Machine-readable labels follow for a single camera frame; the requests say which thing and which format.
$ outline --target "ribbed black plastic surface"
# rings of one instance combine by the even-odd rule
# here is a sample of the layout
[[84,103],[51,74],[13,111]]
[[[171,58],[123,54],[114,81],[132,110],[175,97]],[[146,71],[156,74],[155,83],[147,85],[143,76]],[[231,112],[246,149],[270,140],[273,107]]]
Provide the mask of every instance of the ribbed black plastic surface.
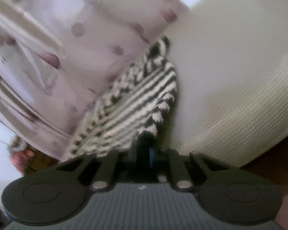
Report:
[[190,193],[169,184],[117,184],[92,196],[85,208],[65,222],[50,226],[10,223],[5,230],[281,230],[274,222],[230,225],[213,218]]

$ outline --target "black and white striped knit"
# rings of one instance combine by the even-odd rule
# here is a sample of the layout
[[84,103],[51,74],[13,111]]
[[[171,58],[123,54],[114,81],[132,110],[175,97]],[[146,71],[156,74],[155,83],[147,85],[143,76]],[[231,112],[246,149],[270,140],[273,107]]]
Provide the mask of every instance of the black and white striped knit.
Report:
[[170,42],[163,37],[130,64],[89,110],[69,158],[90,152],[126,150],[143,138],[155,139],[176,95],[176,72],[166,60]]

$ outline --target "black plastic device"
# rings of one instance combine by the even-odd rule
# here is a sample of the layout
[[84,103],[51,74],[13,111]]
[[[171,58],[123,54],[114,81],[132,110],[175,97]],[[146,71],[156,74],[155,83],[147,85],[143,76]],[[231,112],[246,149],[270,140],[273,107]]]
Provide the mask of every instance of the black plastic device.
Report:
[[172,149],[85,154],[15,180],[2,204],[12,219],[6,230],[281,230],[276,185]]

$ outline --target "white pillow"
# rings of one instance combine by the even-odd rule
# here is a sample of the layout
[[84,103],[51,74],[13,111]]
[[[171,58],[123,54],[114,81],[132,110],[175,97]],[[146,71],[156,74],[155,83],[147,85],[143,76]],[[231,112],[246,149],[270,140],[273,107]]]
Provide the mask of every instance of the white pillow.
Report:
[[203,0],[164,34],[178,96],[163,147],[240,167],[288,135],[288,0]]

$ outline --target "pink polka dot fabric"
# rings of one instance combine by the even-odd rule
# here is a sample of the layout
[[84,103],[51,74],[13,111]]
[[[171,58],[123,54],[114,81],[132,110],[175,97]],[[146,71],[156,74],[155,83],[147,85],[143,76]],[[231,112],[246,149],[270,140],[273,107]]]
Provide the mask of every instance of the pink polka dot fabric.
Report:
[[0,21],[0,68],[10,72],[3,79],[14,76],[15,83],[7,80],[12,90],[28,98],[25,102],[45,125],[67,138],[88,104],[188,10],[179,0],[0,3],[0,20],[5,19]]

